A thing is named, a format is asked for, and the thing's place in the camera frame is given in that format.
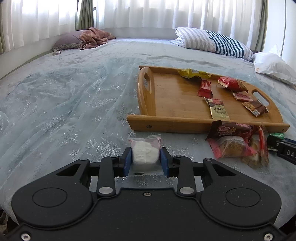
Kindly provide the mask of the green snack packet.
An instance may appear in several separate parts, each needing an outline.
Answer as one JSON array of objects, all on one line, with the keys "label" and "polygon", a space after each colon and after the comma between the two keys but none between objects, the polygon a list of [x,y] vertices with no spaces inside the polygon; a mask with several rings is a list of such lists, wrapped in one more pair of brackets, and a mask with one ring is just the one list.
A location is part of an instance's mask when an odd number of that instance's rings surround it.
[{"label": "green snack packet", "polygon": [[284,133],[271,133],[270,135],[273,136],[273,137],[279,138],[279,139],[284,139],[285,138]]}]

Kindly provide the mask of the wooden serving tray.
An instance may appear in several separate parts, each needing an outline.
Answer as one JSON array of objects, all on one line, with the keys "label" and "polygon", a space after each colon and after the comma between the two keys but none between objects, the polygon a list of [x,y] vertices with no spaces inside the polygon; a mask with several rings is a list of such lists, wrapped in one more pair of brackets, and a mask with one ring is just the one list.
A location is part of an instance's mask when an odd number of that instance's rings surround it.
[{"label": "wooden serving tray", "polygon": [[[286,132],[290,125],[284,123],[280,111],[271,98],[259,88],[245,83],[248,95],[258,92],[267,102],[267,113],[255,117],[233,94],[218,84],[218,75],[210,78],[214,98],[220,99],[231,122],[265,126],[269,132]],[[212,116],[208,104],[198,96],[200,84],[178,74],[176,68],[140,66],[137,79],[139,115],[128,115],[127,121],[134,131],[169,133],[206,133],[210,130]]]}]

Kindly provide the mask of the gold red snack packet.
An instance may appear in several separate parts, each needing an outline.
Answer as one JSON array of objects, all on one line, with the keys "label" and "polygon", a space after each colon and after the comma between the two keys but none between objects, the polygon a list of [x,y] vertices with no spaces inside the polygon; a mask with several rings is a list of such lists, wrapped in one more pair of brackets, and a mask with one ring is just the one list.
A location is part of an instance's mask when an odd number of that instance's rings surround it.
[{"label": "gold red snack packet", "polygon": [[224,107],[224,103],[222,100],[215,98],[204,98],[204,100],[208,104],[212,119],[222,121],[230,120],[230,117]]}]

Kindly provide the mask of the pink cake packet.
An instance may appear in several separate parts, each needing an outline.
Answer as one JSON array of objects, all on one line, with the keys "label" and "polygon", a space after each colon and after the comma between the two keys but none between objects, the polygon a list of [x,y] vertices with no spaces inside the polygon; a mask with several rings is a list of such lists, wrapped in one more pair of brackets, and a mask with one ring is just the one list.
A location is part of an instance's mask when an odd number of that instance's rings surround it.
[{"label": "pink cake packet", "polygon": [[242,137],[224,136],[209,138],[208,143],[215,158],[248,157],[254,155],[255,150]]}]

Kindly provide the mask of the dark red chocolate bar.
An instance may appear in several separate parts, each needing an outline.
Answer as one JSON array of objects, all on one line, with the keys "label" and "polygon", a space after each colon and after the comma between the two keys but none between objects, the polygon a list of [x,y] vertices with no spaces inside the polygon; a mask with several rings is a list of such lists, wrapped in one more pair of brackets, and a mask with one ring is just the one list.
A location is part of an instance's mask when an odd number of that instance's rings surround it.
[{"label": "dark red chocolate bar", "polygon": [[198,96],[205,98],[212,98],[213,94],[211,91],[211,82],[208,80],[202,80],[200,89],[198,90]]}]

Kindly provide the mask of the yellow snack packet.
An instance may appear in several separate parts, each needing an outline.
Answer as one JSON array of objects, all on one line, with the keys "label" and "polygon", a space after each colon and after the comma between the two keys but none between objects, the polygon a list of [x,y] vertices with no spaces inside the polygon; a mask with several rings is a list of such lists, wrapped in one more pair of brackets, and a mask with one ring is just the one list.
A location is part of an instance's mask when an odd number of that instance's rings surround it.
[{"label": "yellow snack packet", "polygon": [[177,73],[184,78],[191,79],[193,77],[199,77],[201,79],[209,79],[212,74],[199,71],[199,70],[194,70],[194,69],[183,69],[183,70],[178,70]]}]

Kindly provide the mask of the clear bag white sweets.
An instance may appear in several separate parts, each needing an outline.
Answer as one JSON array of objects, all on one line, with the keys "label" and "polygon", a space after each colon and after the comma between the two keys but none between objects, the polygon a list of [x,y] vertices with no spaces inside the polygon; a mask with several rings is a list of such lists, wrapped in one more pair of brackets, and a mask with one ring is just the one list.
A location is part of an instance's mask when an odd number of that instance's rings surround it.
[{"label": "clear bag white sweets", "polygon": [[132,172],[152,173],[160,169],[161,135],[128,138],[132,148]]}]

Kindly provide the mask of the red white biscuit packet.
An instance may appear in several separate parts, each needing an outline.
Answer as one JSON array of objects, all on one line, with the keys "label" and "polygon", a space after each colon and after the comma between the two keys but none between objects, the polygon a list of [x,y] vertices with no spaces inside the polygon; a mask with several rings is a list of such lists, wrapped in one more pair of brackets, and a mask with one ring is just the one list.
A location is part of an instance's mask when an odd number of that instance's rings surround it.
[{"label": "red white biscuit packet", "polygon": [[253,99],[250,96],[238,92],[233,92],[233,96],[236,100],[241,102],[253,101]]}]

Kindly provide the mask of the light blue bedspread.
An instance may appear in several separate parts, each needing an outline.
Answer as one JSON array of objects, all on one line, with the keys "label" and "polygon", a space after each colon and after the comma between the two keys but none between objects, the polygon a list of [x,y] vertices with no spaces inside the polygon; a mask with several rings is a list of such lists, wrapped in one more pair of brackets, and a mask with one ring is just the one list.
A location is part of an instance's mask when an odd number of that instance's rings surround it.
[{"label": "light blue bedspread", "polygon": [[166,41],[114,40],[90,50],[42,56],[1,82],[1,209],[22,186],[77,159],[120,155],[139,112],[139,67],[201,69],[249,82],[268,94],[295,139],[295,90],[255,72],[252,63],[184,49]]}]

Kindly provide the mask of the brown cracker snack packet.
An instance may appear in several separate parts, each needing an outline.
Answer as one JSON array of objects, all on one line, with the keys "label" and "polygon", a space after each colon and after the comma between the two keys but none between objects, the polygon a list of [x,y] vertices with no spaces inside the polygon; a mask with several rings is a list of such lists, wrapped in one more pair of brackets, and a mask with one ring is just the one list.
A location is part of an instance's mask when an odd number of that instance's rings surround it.
[{"label": "brown cracker snack packet", "polygon": [[242,105],[247,108],[255,117],[258,117],[264,113],[268,113],[266,106],[264,106],[260,101],[253,100],[243,102]]}]

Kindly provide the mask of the olive green drape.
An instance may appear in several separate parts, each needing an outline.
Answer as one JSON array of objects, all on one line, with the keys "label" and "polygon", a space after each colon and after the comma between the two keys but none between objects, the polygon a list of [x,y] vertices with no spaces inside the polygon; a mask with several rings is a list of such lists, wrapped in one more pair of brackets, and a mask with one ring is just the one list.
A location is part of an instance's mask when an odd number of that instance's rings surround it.
[{"label": "olive green drape", "polygon": [[94,25],[93,0],[78,0],[76,30],[87,30]]}]

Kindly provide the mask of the red orange snack bag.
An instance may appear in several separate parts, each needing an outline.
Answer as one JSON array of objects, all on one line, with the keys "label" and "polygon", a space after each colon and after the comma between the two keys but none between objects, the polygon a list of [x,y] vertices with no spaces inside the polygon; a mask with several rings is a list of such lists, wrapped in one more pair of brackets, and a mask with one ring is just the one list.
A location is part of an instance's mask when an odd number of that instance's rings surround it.
[{"label": "red orange snack bag", "polygon": [[231,90],[233,92],[247,92],[248,93],[248,89],[246,88],[246,86],[243,84],[242,81],[231,78],[231,77],[225,77],[222,76],[220,78],[218,78],[218,83],[220,85],[222,85],[223,87],[225,87],[228,90]]}]

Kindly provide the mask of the dark red wafer packet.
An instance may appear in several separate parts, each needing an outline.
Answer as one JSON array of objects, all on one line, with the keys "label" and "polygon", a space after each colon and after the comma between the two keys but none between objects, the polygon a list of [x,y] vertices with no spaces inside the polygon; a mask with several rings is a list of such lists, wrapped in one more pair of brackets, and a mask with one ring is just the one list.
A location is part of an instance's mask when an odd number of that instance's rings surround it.
[{"label": "dark red wafer packet", "polygon": [[215,120],[212,122],[211,129],[206,139],[236,136],[247,140],[252,136],[253,130],[254,128],[251,125]]}]

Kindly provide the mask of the red clear pastry packet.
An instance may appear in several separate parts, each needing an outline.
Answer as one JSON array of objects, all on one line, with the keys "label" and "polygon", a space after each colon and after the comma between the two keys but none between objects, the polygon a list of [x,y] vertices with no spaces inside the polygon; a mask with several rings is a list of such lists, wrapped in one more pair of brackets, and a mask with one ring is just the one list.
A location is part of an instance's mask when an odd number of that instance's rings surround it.
[{"label": "red clear pastry packet", "polygon": [[242,161],[251,168],[268,167],[269,156],[266,135],[268,131],[264,126],[257,126],[252,135],[249,146],[254,150],[251,156],[243,157]]}]

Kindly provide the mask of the purple pillow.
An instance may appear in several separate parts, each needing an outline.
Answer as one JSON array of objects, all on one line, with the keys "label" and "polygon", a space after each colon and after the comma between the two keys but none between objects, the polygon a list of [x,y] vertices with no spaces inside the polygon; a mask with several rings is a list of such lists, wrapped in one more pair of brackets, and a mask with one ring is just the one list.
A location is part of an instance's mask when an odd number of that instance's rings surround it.
[{"label": "purple pillow", "polygon": [[80,48],[82,41],[79,36],[82,32],[83,30],[63,34],[53,45],[52,51]]}]

